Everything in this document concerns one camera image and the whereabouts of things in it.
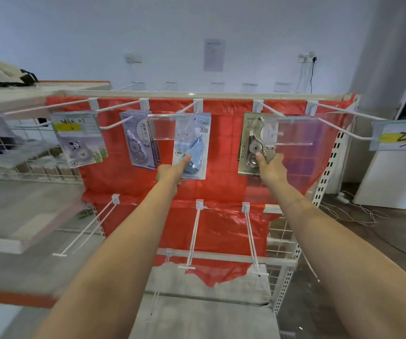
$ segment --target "display rack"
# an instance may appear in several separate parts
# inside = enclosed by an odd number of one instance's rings
[[[89,110],[95,111],[95,113],[110,113],[111,111],[118,111],[120,108],[131,107],[137,105],[140,109],[149,109],[150,103],[157,99],[170,99],[170,100],[182,100],[189,101],[185,107],[177,109],[176,113],[181,114],[188,112],[204,112],[206,110],[205,101],[211,100],[211,102],[217,102],[219,99],[224,100],[250,100],[252,106],[251,112],[260,113],[263,110],[273,113],[278,117],[284,117],[281,111],[270,106],[274,101],[298,101],[302,104],[304,116],[317,117],[317,110],[322,108],[329,108],[330,113],[333,114],[351,114],[353,116],[362,116],[356,112],[358,108],[358,96],[353,95],[336,95],[336,96],[321,96],[321,95],[279,95],[279,94],[228,94],[228,93],[150,93],[150,92],[112,92],[112,91],[62,91],[52,94],[53,97],[63,99],[82,98],[81,100],[73,100],[55,104],[43,104],[33,108],[24,109],[11,109],[5,113],[5,118],[9,127],[16,131],[16,133],[23,137],[25,140],[40,140],[52,145],[48,148],[46,155],[54,156],[54,150],[57,150],[57,140],[53,136],[53,129],[51,123],[48,121],[48,115],[50,112],[63,111],[65,107],[72,105],[81,105],[81,107],[87,107]],[[109,107],[100,108],[98,101],[101,99],[111,98],[116,100],[115,105]],[[343,108],[331,106],[330,104],[342,104]],[[47,119],[46,122],[39,122],[39,118]],[[324,124],[336,128],[340,132],[336,136],[333,142],[330,157],[327,162],[325,170],[322,172],[317,182],[313,184],[307,193],[307,197],[310,198],[315,206],[319,206],[322,195],[327,187],[328,181],[333,173],[336,165],[336,160],[339,157],[340,143],[344,136],[349,135],[356,137],[352,133],[345,130],[342,126],[336,126],[327,120],[318,117],[318,120]],[[102,130],[111,131],[115,127],[121,125],[122,121],[116,121],[111,124],[104,124],[100,126]],[[14,167],[14,171],[11,173],[0,174],[0,179],[4,180],[16,180],[18,182],[48,182],[48,183],[61,183],[61,184],[82,184],[82,178],[80,174],[71,172],[71,174],[61,173],[60,167],[57,168],[57,173],[52,173],[45,169],[41,173],[35,173],[31,169],[31,162],[38,160],[38,155],[32,158],[25,159],[27,169],[20,170],[18,166]],[[98,231],[107,219],[110,219],[111,213],[117,207],[121,207],[120,199],[122,196],[119,194],[110,195],[110,202],[105,203],[104,207],[94,207],[95,215],[92,219],[88,220],[87,225],[81,230],[81,233],[76,234],[74,240],[68,243],[64,249],[54,252],[56,259],[69,259],[69,256],[73,256],[80,248],[82,248],[86,241],[92,236],[93,233]],[[150,276],[150,281],[147,286],[147,292],[152,293],[152,305],[151,313],[155,309],[155,304],[158,297],[181,295],[182,297],[201,297],[205,299],[214,299],[219,301],[238,302],[241,304],[269,304],[272,311],[277,314],[280,310],[280,306],[285,297],[286,291],[289,287],[292,275],[297,267],[298,259],[301,254],[301,248],[297,243],[297,240],[292,233],[286,219],[283,217],[273,221],[269,227],[269,234],[267,237],[267,255],[258,256],[256,251],[256,239],[251,228],[251,216],[250,207],[251,202],[242,203],[242,213],[245,217],[245,233],[248,238],[250,255],[245,254],[226,254],[218,252],[206,252],[195,250],[195,242],[197,232],[199,230],[199,217],[201,212],[205,212],[208,208],[205,206],[205,200],[194,200],[191,208],[195,209],[196,216],[194,227],[192,229],[192,239],[190,246],[187,250],[159,248],[157,255],[163,257],[163,263],[160,266],[153,268]],[[280,215],[282,214],[280,207],[276,204],[264,204],[264,214]],[[83,236],[84,233],[90,232],[90,235]],[[185,263],[178,265],[169,262],[171,258],[182,258]],[[203,286],[204,292],[193,291],[192,285],[188,283],[189,279],[197,278],[193,274],[186,274],[188,270],[195,269],[193,267],[193,261],[195,259],[204,259],[210,261],[221,262],[235,262],[235,263],[247,263],[251,264],[251,268],[248,270],[247,275],[234,279],[228,282],[226,285],[230,285],[230,291],[223,290],[224,284],[220,284],[220,287],[214,288],[213,293],[209,287]],[[186,288],[177,290],[173,285],[164,285],[164,283],[158,283],[158,280],[164,279],[158,277],[168,274],[174,276],[173,278],[179,278],[182,283],[186,284]]]

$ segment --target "hand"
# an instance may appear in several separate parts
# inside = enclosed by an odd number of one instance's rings
[[[257,153],[256,161],[260,167],[260,176],[266,187],[271,188],[274,184],[287,183],[286,168],[282,163],[283,154],[276,153],[274,159],[266,163],[261,153]]]
[[[171,166],[170,164],[162,164],[157,168],[156,181],[170,182],[177,192],[177,186],[182,182],[183,171],[186,165],[189,164],[191,156],[187,154],[178,164]]]

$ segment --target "paper notice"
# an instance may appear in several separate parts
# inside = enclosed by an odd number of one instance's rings
[[[203,70],[208,72],[222,72],[225,58],[225,41],[221,39],[204,40]]]

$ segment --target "wire mesh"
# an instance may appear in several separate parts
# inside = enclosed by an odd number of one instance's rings
[[[8,120],[7,125],[14,137],[0,137],[0,179],[82,184],[46,119]]]

